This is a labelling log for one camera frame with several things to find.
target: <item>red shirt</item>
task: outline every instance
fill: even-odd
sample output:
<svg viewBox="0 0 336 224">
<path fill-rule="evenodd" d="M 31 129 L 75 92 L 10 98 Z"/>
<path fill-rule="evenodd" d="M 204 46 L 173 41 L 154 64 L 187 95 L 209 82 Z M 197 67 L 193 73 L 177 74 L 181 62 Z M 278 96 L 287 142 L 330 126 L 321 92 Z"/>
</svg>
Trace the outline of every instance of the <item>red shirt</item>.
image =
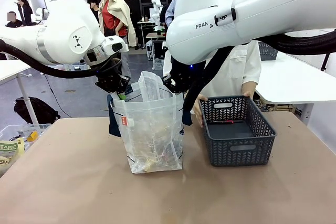
<svg viewBox="0 0 336 224">
<path fill-rule="evenodd" d="M 109 29 L 115 29 L 119 25 L 120 20 L 114 17 L 112 14 L 110 14 L 109 11 L 107 10 L 107 7 L 109 6 L 109 1 L 110 0 L 106 1 L 101 13 L 103 15 L 104 27 L 107 27 Z M 118 31 L 118 34 L 119 37 L 127 36 L 126 27 L 122 26 Z"/>
</svg>

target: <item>dark gray plastic crate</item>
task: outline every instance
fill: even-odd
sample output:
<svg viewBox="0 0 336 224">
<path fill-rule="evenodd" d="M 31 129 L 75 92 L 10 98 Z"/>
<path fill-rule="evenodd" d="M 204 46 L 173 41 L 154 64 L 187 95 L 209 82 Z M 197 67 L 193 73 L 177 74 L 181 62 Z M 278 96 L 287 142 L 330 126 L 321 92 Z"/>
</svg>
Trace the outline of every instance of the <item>dark gray plastic crate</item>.
<svg viewBox="0 0 336 224">
<path fill-rule="evenodd" d="M 264 42 L 259 42 L 259 51 L 261 60 L 276 60 L 278 55 L 278 50 L 270 47 Z"/>
<path fill-rule="evenodd" d="M 203 134 L 213 166 L 268 163 L 276 131 L 250 98 L 209 98 L 201 101 L 201 108 Z"/>
</svg>

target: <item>red label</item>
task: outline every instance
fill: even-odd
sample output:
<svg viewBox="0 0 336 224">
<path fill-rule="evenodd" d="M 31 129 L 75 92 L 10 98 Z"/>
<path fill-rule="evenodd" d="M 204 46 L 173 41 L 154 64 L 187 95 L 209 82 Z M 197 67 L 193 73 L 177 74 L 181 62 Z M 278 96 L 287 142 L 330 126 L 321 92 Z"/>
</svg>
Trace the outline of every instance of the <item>red label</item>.
<svg viewBox="0 0 336 224">
<path fill-rule="evenodd" d="M 121 117 L 121 123 L 122 123 L 122 125 L 127 126 L 127 118 L 126 118 L 126 116 L 122 116 Z"/>
</svg>

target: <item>gray floor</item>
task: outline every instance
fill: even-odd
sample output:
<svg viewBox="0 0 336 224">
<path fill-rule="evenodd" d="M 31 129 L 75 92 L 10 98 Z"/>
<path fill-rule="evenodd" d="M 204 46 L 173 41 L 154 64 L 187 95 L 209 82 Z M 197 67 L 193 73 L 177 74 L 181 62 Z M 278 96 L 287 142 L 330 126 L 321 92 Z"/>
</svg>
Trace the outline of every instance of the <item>gray floor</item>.
<svg viewBox="0 0 336 224">
<path fill-rule="evenodd" d="M 153 71 L 153 62 L 148 61 L 146 55 L 130 55 L 130 69 L 132 80 L 139 79 L 141 71 Z M 162 71 L 154 71 L 162 76 Z M 29 96 L 37 97 L 59 112 L 62 118 L 67 118 L 58 107 L 52 95 L 46 78 L 34 69 L 24 71 L 33 76 L 23 77 L 23 83 Z M 107 93 L 94 83 L 96 77 L 81 79 L 60 79 L 47 76 L 50 85 L 63 110 L 74 118 L 108 116 Z M 21 97 L 21 91 L 16 79 L 0 85 L 0 130 L 12 124 L 25 124 L 26 122 L 14 112 L 14 101 Z"/>
</svg>

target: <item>basket handle hole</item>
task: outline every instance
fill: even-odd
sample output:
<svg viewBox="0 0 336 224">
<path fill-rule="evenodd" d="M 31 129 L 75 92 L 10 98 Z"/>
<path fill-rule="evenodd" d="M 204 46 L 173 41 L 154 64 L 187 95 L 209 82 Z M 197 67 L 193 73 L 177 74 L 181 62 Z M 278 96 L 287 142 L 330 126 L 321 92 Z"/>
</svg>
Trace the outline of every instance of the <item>basket handle hole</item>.
<svg viewBox="0 0 336 224">
<path fill-rule="evenodd" d="M 233 104 L 231 102 L 227 103 L 217 103 L 214 105 L 215 109 L 227 109 L 227 108 L 232 108 Z"/>
<path fill-rule="evenodd" d="M 248 151 L 248 150 L 254 150 L 257 146 L 255 144 L 249 144 L 249 145 L 236 145 L 231 146 L 231 151 Z"/>
</svg>

